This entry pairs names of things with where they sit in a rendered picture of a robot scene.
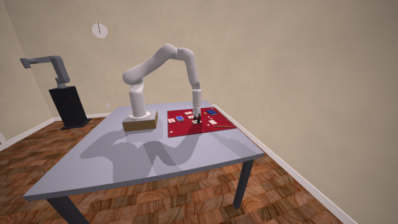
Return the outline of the dark blue notebook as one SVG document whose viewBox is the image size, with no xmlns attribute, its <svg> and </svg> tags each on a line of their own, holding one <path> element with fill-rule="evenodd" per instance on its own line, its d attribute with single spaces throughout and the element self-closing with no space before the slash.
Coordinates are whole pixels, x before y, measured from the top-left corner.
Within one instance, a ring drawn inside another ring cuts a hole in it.
<svg viewBox="0 0 398 224">
<path fill-rule="evenodd" d="M 210 115 L 216 115 L 217 112 L 215 112 L 214 110 L 206 110 L 207 113 L 209 113 Z"/>
</svg>

